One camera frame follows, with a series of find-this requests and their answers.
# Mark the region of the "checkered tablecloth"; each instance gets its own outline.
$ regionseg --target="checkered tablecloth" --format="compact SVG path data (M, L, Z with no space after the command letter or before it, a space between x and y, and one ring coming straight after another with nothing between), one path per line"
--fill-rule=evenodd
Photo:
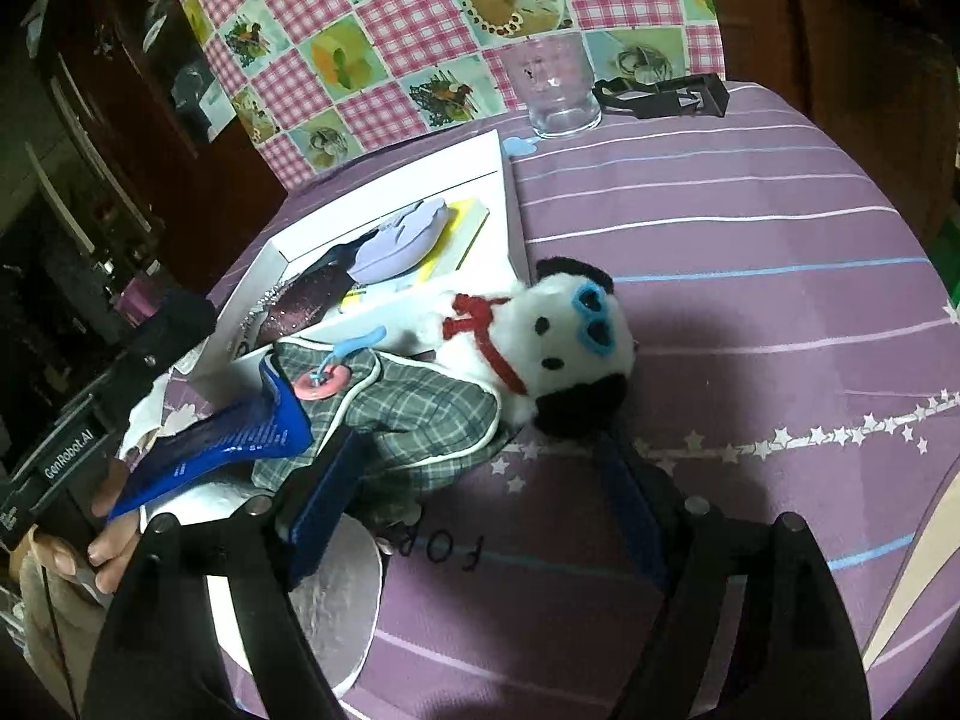
M578 31L597 77L723 74L712 0L181 0L289 189L431 129L518 108L508 45Z

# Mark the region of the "pink button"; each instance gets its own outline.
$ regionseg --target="pink button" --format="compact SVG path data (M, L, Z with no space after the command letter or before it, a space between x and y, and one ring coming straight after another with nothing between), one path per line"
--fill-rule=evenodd
M323 369L325 381L315 382L313 371L301 375L294 382L294 395L301 400L323 400L342 391L350 381L350 369L346 365L328 365Z

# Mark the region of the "dark wooden furniture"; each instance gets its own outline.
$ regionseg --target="dark wooden furniture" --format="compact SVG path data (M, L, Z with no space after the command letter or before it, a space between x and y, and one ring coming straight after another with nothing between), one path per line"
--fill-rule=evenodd
M179 6L143 50L148 0L50 0L37 65L101 178L104 213L182 285L205 292L270 220L285 190L238 119L211 143L178 118L176 71L202 57Z
M930 242L952 208L956 65L912 0L713 0L729 79L813 119Z

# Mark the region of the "human hand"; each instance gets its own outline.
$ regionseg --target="human hand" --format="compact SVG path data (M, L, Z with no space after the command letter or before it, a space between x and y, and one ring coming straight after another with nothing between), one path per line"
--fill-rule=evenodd
M100 485L90 506L95 517L106 517L123 491L130 471L119 460L109 462L107 478ZM53 571L69 581L76 581L77 568L86 560L97 570L97 589L112 593L120 586L124 571L140 541L140 512L133 511L117 517L107 524L104 531L90 542L88 556L80 557L73 547L62 538L33 528L30 531L31 550L37 561L48 571Z

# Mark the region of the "white plush dog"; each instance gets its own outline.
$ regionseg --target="white plush dog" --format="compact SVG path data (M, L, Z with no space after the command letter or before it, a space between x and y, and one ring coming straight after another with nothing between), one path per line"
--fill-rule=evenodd
M613 279L578 260L536 263L536 283L507 295L450 295L424 328L439 365L496 386L503 419L532 419L574 439L606 426L623 402L634 339Z

